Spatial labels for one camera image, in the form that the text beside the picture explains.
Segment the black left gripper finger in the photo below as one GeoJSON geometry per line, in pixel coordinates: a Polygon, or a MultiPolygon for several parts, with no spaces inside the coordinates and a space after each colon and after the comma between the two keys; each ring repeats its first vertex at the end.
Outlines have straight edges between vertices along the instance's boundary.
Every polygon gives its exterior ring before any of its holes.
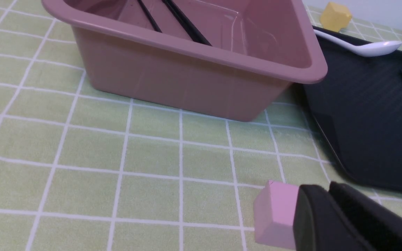
{"type": "Polygon", "coordinates": [[[348,184],[299,187],[297,251],[402,251],[402,217],[348,184]]]}

